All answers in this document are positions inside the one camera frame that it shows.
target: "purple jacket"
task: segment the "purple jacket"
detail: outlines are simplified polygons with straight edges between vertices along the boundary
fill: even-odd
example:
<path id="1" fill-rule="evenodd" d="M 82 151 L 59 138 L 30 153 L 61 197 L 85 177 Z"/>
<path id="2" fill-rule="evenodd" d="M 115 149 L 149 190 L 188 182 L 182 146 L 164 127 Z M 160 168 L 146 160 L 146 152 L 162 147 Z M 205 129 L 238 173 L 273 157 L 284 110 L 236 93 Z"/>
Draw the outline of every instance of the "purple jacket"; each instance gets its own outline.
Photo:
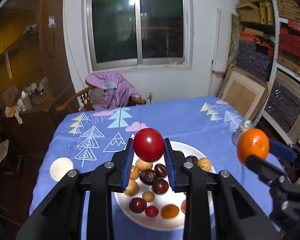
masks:
<path id="1" fill-rule="evenodd" d="M 94 106 L 96 110 L 127 106 L 131 96 L 141 97 L 134 86 L 117 71 L 92 73 L 86 77 L 86 82 L 105 91 L 101 103 Z"/>

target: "orange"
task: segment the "orange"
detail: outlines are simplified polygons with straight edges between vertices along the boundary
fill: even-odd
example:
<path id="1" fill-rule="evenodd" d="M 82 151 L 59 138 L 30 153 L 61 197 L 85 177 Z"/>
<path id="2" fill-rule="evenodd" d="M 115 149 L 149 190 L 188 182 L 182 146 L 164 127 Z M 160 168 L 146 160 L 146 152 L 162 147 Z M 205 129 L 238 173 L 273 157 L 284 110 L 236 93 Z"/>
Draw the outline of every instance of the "orange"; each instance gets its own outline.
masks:
<path id="1" fill-rule="evenodd" d="M 237 155 L 241 164 L 246 164 L 249 155 L 255 154 L 266 159 L 269 153 L 269 139 L 260 129 L 250 129 L 240 137 L 237 144 Z"/>

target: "silver bolt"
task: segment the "silver bolt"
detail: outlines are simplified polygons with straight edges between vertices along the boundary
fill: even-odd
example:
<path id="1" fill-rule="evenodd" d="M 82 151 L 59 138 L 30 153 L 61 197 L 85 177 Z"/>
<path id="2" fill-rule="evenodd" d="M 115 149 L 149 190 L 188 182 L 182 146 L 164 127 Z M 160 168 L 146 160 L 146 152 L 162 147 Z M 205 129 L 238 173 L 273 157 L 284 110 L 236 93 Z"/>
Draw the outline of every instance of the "silver bolt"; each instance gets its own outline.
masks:
<path id="1" fill-rule="evenodd" d="M 114 163 L 113 163 L 113 162 L 106 162 L 106 163 L 105 163 L 105 167 L 106 167 L 107 169 L 111 169 L 111 168 L 113 168 L 113 166 L 114 166 Z"/>
<path id="2" fill-rule="evenodd" d="M 286 210 L 288 206 L 289 206 L 289 201 L 286 200 L 286 201 L 282 202 L 281 209 Z"/>
<path id="3" fill-rule="evenodd" d="M 230 176 L 229 171 L 220 171 L 220 175 L 224 178 L 228 178 Z"/>
<path id="4" fill-rule="evenodd" d="M 192 169 L 193 168 L 193 163 L 191 162 L 185 162 L 183 164 L 183 166 L 186 168 L 186 169 Z"/>
<path id="5" fill-rule="evenodd" d="M 73 178 L 77 175 L 77 171 L 76 170 L 70 170 L 70 171 L 68 171 L 67 174 L 68 174 L 69 177 Z"/>
<path id="6" fill-rule="evenodd" d="M 280 183 L 284 182 L 285 180 L 286 180 L 286 178 L 285 178 L 283 175 L 281 175 L 281 176 L 279 177 L 279 182 L 280 182 Z"/>

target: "red ball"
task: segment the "red ball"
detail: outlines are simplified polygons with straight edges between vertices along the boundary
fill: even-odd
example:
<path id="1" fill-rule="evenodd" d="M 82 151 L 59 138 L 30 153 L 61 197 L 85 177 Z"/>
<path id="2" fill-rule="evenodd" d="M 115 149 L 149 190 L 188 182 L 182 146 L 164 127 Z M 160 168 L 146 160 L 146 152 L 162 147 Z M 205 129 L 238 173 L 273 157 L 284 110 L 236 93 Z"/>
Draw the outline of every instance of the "red ball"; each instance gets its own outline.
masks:
<path id="1" fill-rule="evenodd" d="M 147 207 L 147 202 L 143 198 L 135 197 L 129 202 L 129 208 L 134 213 L 142 213 Z"/>
<path id="2" fill-rule="evenodd" d="M 155 206 L 147 207 L 145 213 L 148 217 L 156 217 L 159 214 L 159 209 Z"/>
<path id="3" fill-rule="evenodd" d="M 147 163 L 156 162 L 164 152 L 164 141 L 161 134 L 153 128 L 141 129 L 133 139 L 136 155 Z"/>

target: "blue tablecloth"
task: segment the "blue tablecloth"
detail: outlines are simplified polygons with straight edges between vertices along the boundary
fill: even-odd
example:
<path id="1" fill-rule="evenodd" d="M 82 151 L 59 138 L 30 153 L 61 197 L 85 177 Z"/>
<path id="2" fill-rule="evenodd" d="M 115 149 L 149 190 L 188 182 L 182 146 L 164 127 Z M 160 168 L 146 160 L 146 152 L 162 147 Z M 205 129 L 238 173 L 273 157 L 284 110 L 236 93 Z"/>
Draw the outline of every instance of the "blue tablecloth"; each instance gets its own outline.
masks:
<path id="1" fill-rule="evenodd" d="M 74 168 L 80 172 L 92 171 L 111 160 L 113 153 L 122 150 L 127 140 L 140 128 L 152 127 L 164 138 L 197 148 L 212 161 L 217 173 L 221 170 L 230 171 L 264 213 L 269 215 L 272 210 L 269 187 L 239 163 L 232 143 L 232 134 L 241 121 L 238 112 L 214 97 L 69 114 L 58 126 L 39 170 L 30 214 L 57 183 L 49 174 L 49 168 L 57 158 L 71 159 Z M 267 161 L 281 167 L 271 154 Z M 116 240 L 182 239 L 183 230 L 161 232 L 137 225 L 121 211 L 114 196 L 112 207 Z M 82 239 L 86 236 L 86 217 L 87 205 L 83 212 Z"/>

